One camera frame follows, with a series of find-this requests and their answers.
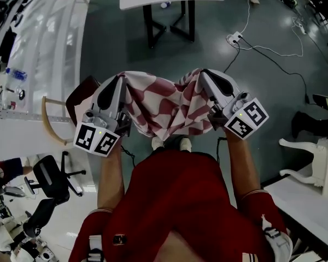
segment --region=table leg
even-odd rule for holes
[[[148,47],[152,49],[166,31],[166,26],[152,19],[152,5],[143,6],[143,17],[147,27]],[[153,27],[159,29],[156,36],[153,35]]]
[[[173,33],[180,34],[187,40],[194,42],[195,41],[195,1],[188,1],[188,17],[189,17],[189,32],[186,33],[183,30],[176,27],[176,24],[186,15],[186,5],[185,1],[181,1],[181,14],[178,19],[170,25],[170,31]]]

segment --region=forearm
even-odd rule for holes
[[[97,207],[115,209],[124,196],[121,169],[120,143],[115,145],[107,158],[102,158],[98,184]]]
[[[249,192],[260,189],[260,179],[248,143],[228,130],[226,137],[230,152],[233,190],[238,201]]]

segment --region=gray floor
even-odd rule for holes
[[[309,20],[310,10],[303,14],[313,39],[328,57],[325,30],[318,30]],[[81,59],[81,80],[93,75],[98,81],[124,70],[152,73],[165,79],[177,81],[195,68],[212,68],[223,71],[232,61],[236,50],[226,42],[226,36],[241,31],[247,20],[247,0],[223,2],[196,2],[196,41],[190,43],[170,31],[159,40],[154,49],[147,46],[147,35],[142,9],[121,11],[119,0],[91,0],[87,15]],[[157,21],[169,25],[179,14],[180,4],[173,3],[168,9],[153,6]],[[277,0],[261,0],[251,7],[250,20],[245,39],[253,45],[271,47],[282,54],[301,53],[298,38],[291,31],[293,11]],[[296,28],[303,44],[303,57],[279,57],[263,50],[289,72],[301,73],[307,83],[308,94],[328,95],[328,65],[307,35]],[[268,112],[270,119],[250,139],[250,147],[261,181],[269,180],[285,168],[299,168],[311,161],[311,156],[298,150],[281,148],[280,138],[293,140],[290,122],[296,111],[302,110],[316,118],[327,118],[328,112],[314,105],[304,104],[304,85],[296,76],[283,73],[274,63],[254,50],[241,51],[227,74],[232,76],[242,90],[257,97]],[[216,156],[216,139],[222,130],[192,138],[195,151]],[[298,141],[316,141],[316,137],[301,133]],[[150,140],[135,128],[123,145],[136,155],[136,163],[151,152]],[[221,142],[220,163],[227,186],[230,186],[230,162],[227,145]],[[130,157],[123,156],[125,184],[131,177]]]

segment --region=red and white cloth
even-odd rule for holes
[[[201,135],[212,129],[213,103],[198,81],[202,69],[177,84],[144,72],[118,74],[127,79],[126,107],[138,131],[165,141],[172,134]]]

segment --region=office chair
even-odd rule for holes
[[[56,206],[61,205],[69,200],[68,187],[79,197],[83,196],[78,193],[72,184],[68,181],[73,175],[86,175],[86,171],[72,173],[65,172],[65,156],[68,152],[62,152],[61,171],[59,170],[56,160],[53,156],[48,155],[41,159],[33,168],[33,172],[39,184],[31,184],[33,181],[24,178],[28,190],[35,194],[34,189],[41,188],[48,199],[42,200],[31,218],[23,225],[24,232],[29,237],[36,237],[40,234],[41,228],[46,226],[54,212]]]

